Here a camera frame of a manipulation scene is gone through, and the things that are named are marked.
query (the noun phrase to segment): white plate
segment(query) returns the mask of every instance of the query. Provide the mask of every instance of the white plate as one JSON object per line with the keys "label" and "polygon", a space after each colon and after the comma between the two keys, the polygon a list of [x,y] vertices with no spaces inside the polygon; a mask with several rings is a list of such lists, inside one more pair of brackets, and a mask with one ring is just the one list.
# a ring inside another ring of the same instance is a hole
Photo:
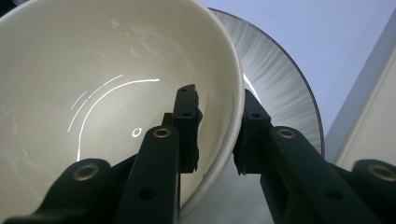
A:
{"label": "white plate", "polygon": [[299,130],[324,157],[318,105],[303,72],[264,31],[232,14],[212,9],[229,32],[252,91],[275,126]]}
{"label": "white plate", "polygon": [[242,72],[225,29],[195,1],[31,1],[0,19],[0,43],[0,221],[32,213],[75,161],[134,155],[191,83],[204,119],[181,203],[193,195],[194,207],[229,159]]}

